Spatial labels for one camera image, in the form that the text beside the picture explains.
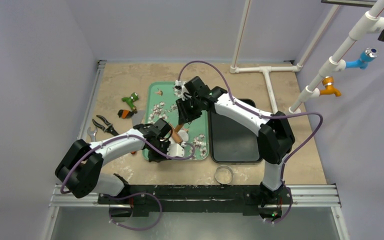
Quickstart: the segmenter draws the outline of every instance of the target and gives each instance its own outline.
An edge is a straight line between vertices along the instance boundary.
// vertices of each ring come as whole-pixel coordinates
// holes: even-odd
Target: black pliers
[[[95,125],[95,127],[101,129],[104,133],[110,133],[113,136],[119,135],[119,133],[114,129],[113,124],[110,123],[104,116],[96,115],[96,117],[99,118],[100,120],[102,120],[102,122],[107,126],[107,128],[105,128],[103,125],[97,123],[97,121],[95,121],[95,119],[92,119],[92,123],[93,123],[93,125]]]

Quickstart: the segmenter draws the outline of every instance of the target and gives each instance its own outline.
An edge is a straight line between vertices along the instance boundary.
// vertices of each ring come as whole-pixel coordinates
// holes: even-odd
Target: orange faucet
[[[341,92],[334,87],[334,78],[332,76],[325,77],[321,83],[326,89],[320,90],[320,95],[335,94],[336,97],[342,95]]]

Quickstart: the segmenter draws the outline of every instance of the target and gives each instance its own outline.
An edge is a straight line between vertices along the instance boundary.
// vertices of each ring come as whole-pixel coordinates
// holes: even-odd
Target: wrench
[[[87,129],[87,134],[89,135],[90,140],[91,140],[92,142],[96,142],[96,141],[97,141],[97,138],[95,137],[95,135],[97,134],[97,132],[98,132],[98,128],[96,128],[96,127],[95,127],[95,130],[93,130],[93,131],[92,131],[91,127],[89,127],[89,128]]]

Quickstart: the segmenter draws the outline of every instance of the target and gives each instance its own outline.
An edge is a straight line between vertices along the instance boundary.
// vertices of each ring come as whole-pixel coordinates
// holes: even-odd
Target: metal ring
[[[229,170],[230,176],[231,176],[229,182],[221,182],[219,179],[217,179],[217,171],[219,171],[220,169],[227,169],[227,170]],[[218,166],[215,169],[214,179],[217,181],[217,183],[219,183],[221,185],[228,185],[228,184],[230,184],[233,181],[233,170],[228,165],[220,165],[220,166]]]

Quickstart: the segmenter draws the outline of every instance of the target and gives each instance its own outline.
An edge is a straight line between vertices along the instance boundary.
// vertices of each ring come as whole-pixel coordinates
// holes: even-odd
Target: blue tap
[[[360,68],[366,69],[369,63],[378,57],[378,50],[373,47],[366,48],[360,55],[360,58],[356,61],[346,61],[345,68]]]

